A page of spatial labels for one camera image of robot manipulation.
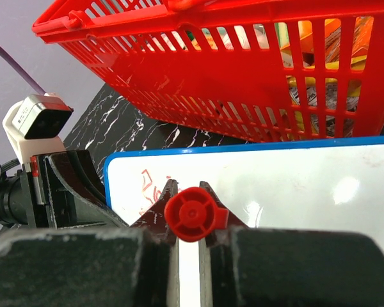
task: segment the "marble surface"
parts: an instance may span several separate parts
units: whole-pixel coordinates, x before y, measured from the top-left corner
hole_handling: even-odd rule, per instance
[[[134,108],[126,99],[104,85],[71,133],[68,149],[88,149],[97,173],[113,152],[245,144],[241,139],[158,122]]]

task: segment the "whiteboard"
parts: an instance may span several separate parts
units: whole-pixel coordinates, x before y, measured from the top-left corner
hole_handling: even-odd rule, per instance
[[[169,178],[181,190],[206,181],[251,227],[358,232],[384,252],[384,137],[119,152],[104,178],[108,205],[129,224]],[[197,253],[180,245],[182,307],[200,304],[199,289],[182,296],[198,285]]]

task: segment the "gray wall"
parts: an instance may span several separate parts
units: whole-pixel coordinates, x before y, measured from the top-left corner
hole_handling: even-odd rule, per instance
[[[104,84],[58,45],[45,45],[31,26],[52,0],[0,0],[0,45],[48,92],[57,93],[73,116],[64,138]],[[1,122],[8,108],[34,91],[0,58],[0,163],[15,158]]]

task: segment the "basket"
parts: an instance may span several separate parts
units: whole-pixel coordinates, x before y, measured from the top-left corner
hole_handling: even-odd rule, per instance
[[[161,1],[57,0],[33,31],[45,43],[60,44],[156,120],[254,142],[380,133],[384,0]],[[361,17],[373,24],[365,65],[354,69]],[[334,67],[325,55],[331,19],[341,24]],[[305,64],[299,21],[312,27],[312,67]],[[281,25],[289,37],[289,65],[281,52]],[[259,42],[259,31],[267,45]],[[335,91],[328,80],[335,80]],[[351,107],[350,86],[356,83]],[[329,92],[336,103],[329,102]]]

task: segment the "red marker cap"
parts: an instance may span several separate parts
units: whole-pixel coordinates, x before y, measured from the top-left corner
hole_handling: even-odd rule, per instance
[[[225,229],[229,211],[219,208],[206,190],[190,187],[168,201],[164,216],[178,238],[195,242],[215,229]]]

